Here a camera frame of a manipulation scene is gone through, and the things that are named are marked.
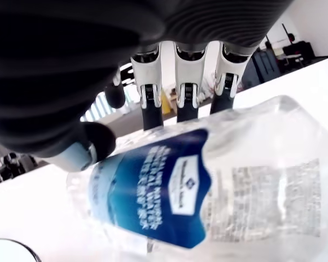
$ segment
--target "desk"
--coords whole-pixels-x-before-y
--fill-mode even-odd
[[[328,59],[237,94],[235,108],[279,94],[296,99],[328,130]],[[209,111],[210,105],[201,107],[199,117]],[[165,121],[174,123],[175,117]],[[48,165],[1,183],[0,237],[28,245],[42,262],[112,262],[99,234],[75,216],[66,177],[66,172]],[[328,253],[321,262],[328,262]]]
[[[283,60],[283,59],[286,59],[286,62],[287,64],[285,64],[285,66],[287,66],[289,64],[289,59],[295,59],[295,62],[297,63],[300,63],[300,65],[303,67],[303,64],[301,61],[304,60],[304,58],[301,57],[301,54],[297,54],[297,55],[285,55],[285,54],[282,54],[282,55],[279,55],[277,56],[277,58],[279,60]]]

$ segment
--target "brand logo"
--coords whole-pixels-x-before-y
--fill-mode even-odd
[[[194,214],[198,188],[198,155],[178,158],[168,186],[170,206],[174,215]]]
[[[192,189],[192,187],[194,187],[195,185],[195,181],[193,179],[188,179],[187,182],[186,182],[186,186],[188,187],[188,189]]]

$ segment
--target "black rubber fingertip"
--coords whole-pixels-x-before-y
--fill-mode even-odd
[[[142,109],[142,119],[144,131],[164,125],[162,107],[156,108],[154,104],[147,105],[146,109]]]
[[[104,89],[108,104],[113,108],[121,108],[125,104],[125,93],[122,84],[114,86],[110,84]]]
[[[107,126],[97,122],[83,122],[86,136],[97,152],[97,161],[109,156],[115,149],[115,135]]]
[[[224,92],[220,96],[214,94],[210,114],[233,108],[233,101],[234,98],[231,98],[228,92]]]
[[[192,104],[185,104],[183,108],[177,107],[177,122],[184,122],[198,118],[198,108],[194,108]]]

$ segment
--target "yellow object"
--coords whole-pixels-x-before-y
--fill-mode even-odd
[[[164,94],[163,90],[162,90],[161,98],[162,98],[162,113],[163,113],[163,115],[170,113],[171,107],[169,105],[169,101],[168,101],[166,95]]]

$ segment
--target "robotic hand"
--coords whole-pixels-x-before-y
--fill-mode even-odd
[[[211,113],[230,108],[248,59],[290,2],[0,0],[0,143],[67,171],[105,158],[112,131],[79,120],[105,87],[111,104],[122,104],[110,98],[122,88],[113,77],[130,57],[144,127],[162,125],[164,40],[175,42],[178,121],[197,117],[214,40],[221,46]]]

